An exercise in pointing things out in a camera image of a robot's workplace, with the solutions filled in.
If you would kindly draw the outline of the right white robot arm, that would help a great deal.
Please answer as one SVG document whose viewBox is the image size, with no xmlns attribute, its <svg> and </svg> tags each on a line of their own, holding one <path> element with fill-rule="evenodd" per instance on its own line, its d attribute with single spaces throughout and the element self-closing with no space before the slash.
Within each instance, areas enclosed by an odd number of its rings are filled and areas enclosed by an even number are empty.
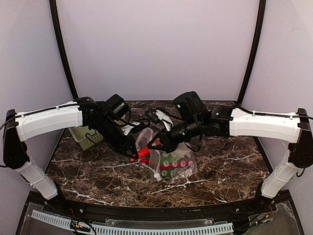
<svg viewBox="0 0 313 235">
<path fill-rule="evenodd" d="M 180 143 L 197 136 L 252 136 L 288 142 L 281 163 L 262 182 L 259 198 L 272 199 L 301 169 L 313 164 L 313 135 L 305 109 L 296 113 L 264 113 L 241 106 L 217 106 L 208 110 L 195 91 L 173 100 L 182 122 L 158 132 L 148 143 L 151 150 L 175 151 Z"/>
</svg>

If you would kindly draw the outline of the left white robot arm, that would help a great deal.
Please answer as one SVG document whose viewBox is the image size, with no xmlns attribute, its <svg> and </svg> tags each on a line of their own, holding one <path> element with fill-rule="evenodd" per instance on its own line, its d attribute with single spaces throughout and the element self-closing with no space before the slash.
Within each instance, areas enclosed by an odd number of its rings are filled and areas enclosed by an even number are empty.
<svg viewBox="0 0 313 235">
<path fill-rule="evenodd" d="M 14 109 L 9 110 L 4 124 L 0 127 L 3 130 L 1 167 L 18 172 L 44 199 L 52 200 L 61 192 L 28 154 L 26 142 L 63 129 L 88 127 L 99 133 L 113 151 L 137 159 L 133 136 L 118 124 L 118 121 L 121 121 L 130 128 L 135 127 L 134 124 L 123 120 L 122 117 L 127 112 L 129 106 L 116 94 L 107 101 L 83 97 L 30 112 L 17 113 Z"/>
</svg>

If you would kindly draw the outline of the white bok choy toy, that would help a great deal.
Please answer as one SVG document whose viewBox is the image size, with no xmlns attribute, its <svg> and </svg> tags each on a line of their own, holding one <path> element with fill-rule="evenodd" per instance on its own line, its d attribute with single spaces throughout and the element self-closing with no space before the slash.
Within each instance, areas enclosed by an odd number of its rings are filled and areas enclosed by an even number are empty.
<svg viewBox="0 0 313 235">
<path fill-rule="evenodd" d="M 163 179 L 175 177 L 187 165 L 186 160 L 175 152 L 162 152 L 156 163 L 157 170 Z"/>
</svg>

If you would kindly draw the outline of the clear zip top bag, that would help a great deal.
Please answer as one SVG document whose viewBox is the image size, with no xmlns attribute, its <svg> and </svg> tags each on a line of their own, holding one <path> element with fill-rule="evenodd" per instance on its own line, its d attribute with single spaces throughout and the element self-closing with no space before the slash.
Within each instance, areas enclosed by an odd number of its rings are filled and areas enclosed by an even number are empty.
<svg viewBox="0 0 313 235">
<path fill-rule="evenodd" d="M 150 150 L 147 144 L 153 136 L 154 131 L 151 128 L 145 128 L 135 142 L 138 153 L 137 161 L 147 169 L 151 182 L 188 178 L 198 172 L 194 153 L 185 144 L 179 144 L 177 149 L 171 153 Z"/>
</svg>

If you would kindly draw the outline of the dark red chili toy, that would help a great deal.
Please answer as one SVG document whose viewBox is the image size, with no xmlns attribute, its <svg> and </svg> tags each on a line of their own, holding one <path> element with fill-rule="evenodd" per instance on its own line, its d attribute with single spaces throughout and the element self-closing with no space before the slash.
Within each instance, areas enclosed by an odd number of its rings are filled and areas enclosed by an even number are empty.
<svg viewBox="0 0 313 235">
<path fill-rule="evenodd" d="M 160 170 L 170 170 L 170 169 L 174 169 L 174 168 L 184 168 L 184 167 L 190 167 L 194 165 L 194 162 L 191 160 L 182 160 L 182 161 L 172 161 L 172 162 L 168 162 L 165 161 L 165 163 L 161 164 L 161 163 L 155 163 L 151 160 L 148 159 L 143 159 L 139 161 L 140 164 L 148 164 L 152 167 L 155 168 L 159 168 Z"/>
</svg>

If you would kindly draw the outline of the red pepper toy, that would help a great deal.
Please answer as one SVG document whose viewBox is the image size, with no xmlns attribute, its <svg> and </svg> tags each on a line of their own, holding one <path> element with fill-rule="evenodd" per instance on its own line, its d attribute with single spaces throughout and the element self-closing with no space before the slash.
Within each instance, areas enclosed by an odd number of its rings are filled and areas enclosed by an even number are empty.
<svg viewBox="0 0 313 235">
<path fill-rule="evenodd" d="M 150 155 L 149 148 L 146 146 L 138 151 L 138 159 L 131 159 L 131 162 L 140 161 L 141 159 Z"/>
</svg>

